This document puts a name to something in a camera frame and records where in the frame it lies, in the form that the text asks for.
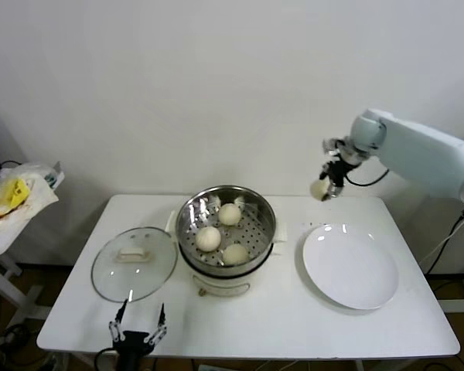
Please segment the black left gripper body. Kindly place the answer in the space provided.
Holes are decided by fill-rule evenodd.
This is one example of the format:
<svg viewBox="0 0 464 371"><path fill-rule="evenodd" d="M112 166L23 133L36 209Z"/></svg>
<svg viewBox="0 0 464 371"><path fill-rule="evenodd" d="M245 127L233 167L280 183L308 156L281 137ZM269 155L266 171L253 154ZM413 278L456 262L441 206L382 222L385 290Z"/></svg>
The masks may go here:
<svg viewBox="0 0 464 371"><path fill-rule="evenodd" d="M144 357L153 352L155 345L145 341L147 332L124 331L124 340L114 342L114 350L118 354L116 371L137 371Z"/></svg>

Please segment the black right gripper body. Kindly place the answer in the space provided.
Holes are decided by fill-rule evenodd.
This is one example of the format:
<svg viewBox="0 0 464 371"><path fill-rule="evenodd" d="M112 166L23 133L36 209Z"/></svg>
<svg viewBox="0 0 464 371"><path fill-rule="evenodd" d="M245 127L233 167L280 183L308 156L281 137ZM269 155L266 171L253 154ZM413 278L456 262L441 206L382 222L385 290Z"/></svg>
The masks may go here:
<svg viewBox="0 0 464 371"><path fill-rule="evenodd" d="M350 171L350 164L344 160L332 160L329 162L330 180L334 186L344 186L344 179Z"/></svg>

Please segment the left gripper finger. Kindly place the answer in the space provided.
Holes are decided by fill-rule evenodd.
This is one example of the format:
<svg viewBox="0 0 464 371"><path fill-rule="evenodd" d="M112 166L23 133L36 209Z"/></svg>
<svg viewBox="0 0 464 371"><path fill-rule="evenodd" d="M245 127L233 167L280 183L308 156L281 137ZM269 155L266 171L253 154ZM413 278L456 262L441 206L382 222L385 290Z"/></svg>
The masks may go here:
<svg viewBox="0 0 464 371"><path fill-rule="evenodd" d="M159 320L156 327L156 330L144 338L144 343L148 345L158 345L163 337L167 334L167 325L166 325L166 316L165 316L165 304L162 304L161 310L159 312Z"/></svg>
<svg viewBox="0 0 464 371"><path fill-rule="evenodd" d="M125 335L121 329L121 322L123 319L123 315L125 313L126 306L127 306L127 301L124 300L122 306L118 309L114 320L109 322L108 327L109 327L109 331L110 331L111 339L113 343L119 343L125 340Z"/></svg>

